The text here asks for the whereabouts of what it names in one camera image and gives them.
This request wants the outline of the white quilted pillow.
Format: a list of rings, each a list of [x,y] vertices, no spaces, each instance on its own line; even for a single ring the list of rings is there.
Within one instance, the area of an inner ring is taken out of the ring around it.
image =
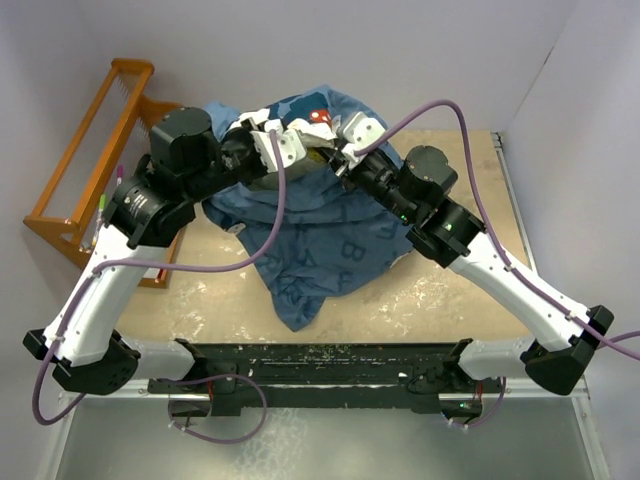
[[[262,128],[262,125],[270,119],[270,110],[267,108],[253,112],[244,112],[239,115],[232,127],[242,127],[250,132]],[[303,145],[308,151],[311,148],[332,148],[337,135],[332,131],[331,127],[324,122],[311,123],[304,119],[294,119],[287,126],[279,119],[285,130],[296,130],[302,140]]]

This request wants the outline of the blue cartoon print pillowcase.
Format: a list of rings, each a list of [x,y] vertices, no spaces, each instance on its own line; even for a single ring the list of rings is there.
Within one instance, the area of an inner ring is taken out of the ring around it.
[[[363,102],[326,84],[266,108],[269,118],[280,118],[283,125],[297,118],[342,120],[358,111],[385,125]],[[266,242],[274,223],[277,179],[273,183],[275,187],[236,184],[202,202],[208,220],[234,231],[249,255]],[[283,225],[255,262],[279,320],[300,331],[327,297],[353,293],[386,273],[412,250],[408,229],[360,190],[345,190],[326,164],[304,174],[287,171]]]

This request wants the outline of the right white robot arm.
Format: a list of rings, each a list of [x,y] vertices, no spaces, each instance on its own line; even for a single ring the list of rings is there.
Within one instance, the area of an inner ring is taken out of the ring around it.
[[[475,284],[530,333],[459,341],[444,369],[446,383],[467,391],[489,377],[528,377],[553,394],[570,394],[594,356],[595,336],[610,327],[612,312],[562,294],[493,243],[488,226],[450,198],[458,175],[441,150],[415,147],[401,166],[379,149],[361,158],[355,150],[338,141],[329,158],[335,174],[409,226],[406,237],[424,258]]]

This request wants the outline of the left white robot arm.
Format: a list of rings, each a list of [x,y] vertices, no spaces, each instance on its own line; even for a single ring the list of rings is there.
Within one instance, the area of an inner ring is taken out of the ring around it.
[[[133,379],[171,380],[184,392],[202,387],[203,357],[184,340],[152,342],[119,334],[116,324],[150,268],[195,218],[195,205],[267,172],[253,132],[269,117],[246,112],[215,136],[211,116],[195,107],[165,114],[149,131],[149,151],[114,191],[94,252],[72,295],[45,329],[29,331],[27,350],[66,391],[109,395]]]

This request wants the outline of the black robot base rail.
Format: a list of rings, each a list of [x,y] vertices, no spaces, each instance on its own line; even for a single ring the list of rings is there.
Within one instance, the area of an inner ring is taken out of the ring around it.
[[[473,380],[455,365],[456,343],[195,344],[196,364],[178,386],[152,380],[154,394],[194,394],[198,409],[237,416],[243,408],[407,409],[477,416],[497,378]]]

